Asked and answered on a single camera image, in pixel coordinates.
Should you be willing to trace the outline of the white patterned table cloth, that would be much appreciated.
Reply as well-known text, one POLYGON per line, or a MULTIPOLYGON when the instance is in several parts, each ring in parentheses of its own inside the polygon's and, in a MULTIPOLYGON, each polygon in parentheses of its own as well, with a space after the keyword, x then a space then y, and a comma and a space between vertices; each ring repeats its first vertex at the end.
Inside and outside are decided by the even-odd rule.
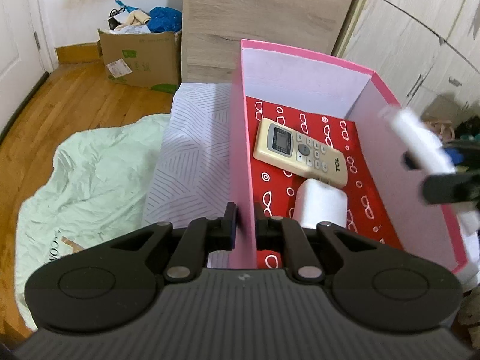
POLYGON ((142 225, 185 228, 222 217, 230 197, 229 84, 183 83, 175 93, 142 225))

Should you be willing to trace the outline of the white door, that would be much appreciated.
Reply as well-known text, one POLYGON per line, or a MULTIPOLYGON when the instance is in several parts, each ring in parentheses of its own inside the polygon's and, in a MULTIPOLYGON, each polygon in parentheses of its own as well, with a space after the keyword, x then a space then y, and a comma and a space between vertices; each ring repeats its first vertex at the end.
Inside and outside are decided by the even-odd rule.
POLYGON ((39 0, 1 0, 1 131, 53 70, 39 0))

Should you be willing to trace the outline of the pink storage box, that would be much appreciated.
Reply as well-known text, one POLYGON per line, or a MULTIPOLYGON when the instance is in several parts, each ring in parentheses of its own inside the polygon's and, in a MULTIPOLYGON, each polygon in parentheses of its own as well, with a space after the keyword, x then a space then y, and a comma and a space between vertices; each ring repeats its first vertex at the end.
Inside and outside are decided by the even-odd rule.
POLYGON ((424 172, 403 163, 405 145, 379 116, 398 101, 379 75, 340 58, 243 40, 230 100, 230 196, 241 215, 235 263, 252 267, 254 208, 292 216, 302 180, 253 157, 262 119, 333 148, 346 159, 347 228, 434 261, 455 274, 479 260, 479 240, 450 205, 426 205, 424 172))

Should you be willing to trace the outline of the beige wardrobe cabinet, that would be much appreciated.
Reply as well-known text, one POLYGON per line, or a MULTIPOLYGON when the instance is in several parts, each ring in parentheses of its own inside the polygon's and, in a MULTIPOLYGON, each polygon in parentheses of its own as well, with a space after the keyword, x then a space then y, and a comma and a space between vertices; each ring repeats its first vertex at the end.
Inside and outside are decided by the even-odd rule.
POLYGON ((479 0, 353 0, 334 52, 422 119, 479 113, 479 0))

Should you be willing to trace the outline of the white rectangular power bank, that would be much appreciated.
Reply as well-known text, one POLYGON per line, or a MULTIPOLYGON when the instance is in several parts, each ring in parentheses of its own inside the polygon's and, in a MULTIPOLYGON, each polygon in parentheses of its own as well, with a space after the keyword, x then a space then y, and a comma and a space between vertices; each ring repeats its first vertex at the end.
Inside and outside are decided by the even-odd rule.
POLYGON ((411 111, 386 106, 378 114, 405 145, 403 162, 425 173, 419 195, 426 206, 450 207, 472 236, 479 231, 479 149, 442 141, 411 111))

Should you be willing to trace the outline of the cardboard box with clothes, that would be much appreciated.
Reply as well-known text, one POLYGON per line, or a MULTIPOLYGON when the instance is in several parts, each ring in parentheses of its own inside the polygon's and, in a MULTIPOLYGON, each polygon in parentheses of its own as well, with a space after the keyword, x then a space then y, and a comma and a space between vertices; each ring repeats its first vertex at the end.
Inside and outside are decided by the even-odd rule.
POLYGON ((180 86, 180 32, 113 34, 99 31, 107 79, 173 94, 180 86))

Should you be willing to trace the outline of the beige TCL remote control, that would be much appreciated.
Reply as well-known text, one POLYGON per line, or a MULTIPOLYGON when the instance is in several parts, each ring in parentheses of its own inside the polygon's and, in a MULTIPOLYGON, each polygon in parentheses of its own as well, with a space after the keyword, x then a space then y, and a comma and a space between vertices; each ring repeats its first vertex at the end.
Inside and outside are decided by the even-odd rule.
POLYGON ((253 157, 305 179, 320 180, 338 189, 347 186, 343 153, 268 118, 259 122, 253 157))

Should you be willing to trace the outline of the light wooden board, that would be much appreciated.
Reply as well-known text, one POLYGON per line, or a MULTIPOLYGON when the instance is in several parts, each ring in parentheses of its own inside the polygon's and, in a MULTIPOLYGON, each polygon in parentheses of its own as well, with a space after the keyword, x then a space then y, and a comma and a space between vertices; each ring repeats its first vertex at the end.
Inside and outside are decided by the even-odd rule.
POLYGON ((185 82, 228 83, 242 39, 330 54, 352 0, 183 0, 185 82))

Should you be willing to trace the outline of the mint green blanket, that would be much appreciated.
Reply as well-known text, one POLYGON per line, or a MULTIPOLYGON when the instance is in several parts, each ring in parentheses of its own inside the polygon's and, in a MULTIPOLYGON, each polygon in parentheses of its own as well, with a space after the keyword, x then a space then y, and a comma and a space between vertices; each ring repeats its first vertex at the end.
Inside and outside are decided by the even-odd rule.
POLYGON ((22 203, 17 220, 15 299, 27 328, 37 329, 24 296, 35 270, 140 228, 169 120, 154 114, 85 130, 55 150, 49 180, 22 203))

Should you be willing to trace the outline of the white charger plug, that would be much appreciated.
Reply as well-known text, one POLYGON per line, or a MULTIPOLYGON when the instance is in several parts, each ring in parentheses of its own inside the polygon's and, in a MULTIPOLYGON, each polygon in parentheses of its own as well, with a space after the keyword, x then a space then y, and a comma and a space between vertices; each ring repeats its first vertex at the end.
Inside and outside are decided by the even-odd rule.
POLYGON ((347 226, 347 195, 320 180, 305 180, 299 186, 293 219, 303 228, 316 229, 320 222, 347 226))

